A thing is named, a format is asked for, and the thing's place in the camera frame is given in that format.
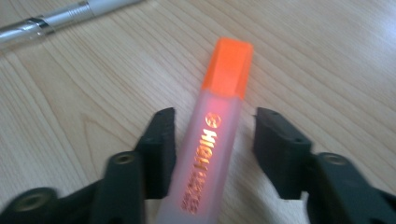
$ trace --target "highlighter cap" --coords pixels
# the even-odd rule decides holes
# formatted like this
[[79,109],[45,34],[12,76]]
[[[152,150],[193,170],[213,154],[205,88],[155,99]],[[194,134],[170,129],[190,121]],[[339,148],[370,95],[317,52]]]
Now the highlighter cap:
[[221,38],[213,52],[202,90],[244,99],[253,47],[247,42]]

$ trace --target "black plastic part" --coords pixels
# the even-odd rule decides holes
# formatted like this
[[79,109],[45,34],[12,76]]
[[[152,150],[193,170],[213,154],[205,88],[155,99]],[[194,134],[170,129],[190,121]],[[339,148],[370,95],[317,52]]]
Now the black plastic part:
[[381,189],[377,189],[379,194],[385,199],[385,201],[389,204],[392,208],[393,212],[396,214],[396,196],[389,194]]
[[348,159],[337,154],[320,153],[311,165],[309,185],[317,189],[308,191],[309,197],[322,202],[326,211],[324,216],[318,217],[318,203],[310,205],[308,215],[315,223],[329,220],[343,224],[396,223],[392,207]]
[[110,158],[95,195],[91,224],[145,223],[142,167],[134,151]]
[[42,224],[50,219],[57,206],[55,190],[30,189],[15,198],[0,216],[0,223]]
[[80,189],[60,199],[57,209],[53,212],[52,219],[48,223],[89,223],[93,199],[99,188],[100,182],[101,181],[96,181],[84,189]]
[[[109,160],[103,180],[62,199],[57,198],[54,189],[28,190],[13,199],[0,214],[0,223],[144,223],[143,200],[161,199],[169,189],[176,163],[175,109],[167,108],[157,112],[134,151],[124,153],[134,155],[134,165],[114,166],[112,160],[115,158],[120,159],[118,163],[126,162],[125,157],[118,157],[119,154]],[[21,199],[37,193],[47,195],[40,206],[29,211],[13,209]]]
[[300,199],[311,141],[282,115],[258,108],[253,152],[282,199]]
[[135,151],[143,158],[146,199],[167,195],[176,164],[175,109],[157,112],[140,138]]

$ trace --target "orange highlighter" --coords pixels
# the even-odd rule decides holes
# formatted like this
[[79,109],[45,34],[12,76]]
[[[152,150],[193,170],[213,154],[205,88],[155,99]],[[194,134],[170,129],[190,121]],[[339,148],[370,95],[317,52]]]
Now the orange highlighter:
[[252,55],[249,43],[218,41],[157,224],[217,222]]

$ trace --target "pen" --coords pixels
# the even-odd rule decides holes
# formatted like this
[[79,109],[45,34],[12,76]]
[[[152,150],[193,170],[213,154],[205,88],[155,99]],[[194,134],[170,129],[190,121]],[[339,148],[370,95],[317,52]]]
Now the pen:
[[252,54],[247,42],[218,41],[157,224],[217,222]]
[[24,21],[0,28],[0,49],[49,35],[81,21],[101,16],[142,0],[87,0],[55,9]]

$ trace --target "table surface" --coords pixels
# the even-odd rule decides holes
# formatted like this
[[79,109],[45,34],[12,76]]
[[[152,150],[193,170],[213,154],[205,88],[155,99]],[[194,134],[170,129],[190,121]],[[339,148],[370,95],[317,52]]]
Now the table surface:
[[[0,0],[0,26],[72,0]],[[396,193],[394,1],[147,0],[0,55],[0,207],[31,188],[67,195],[130,150],[158,110],[186,131],[220,36],[255,53],[219,223],[307,223],[252,155],[256,107],[283,114],[314,151],[350,158]],[[152,222],[158,202],[148,202]]]

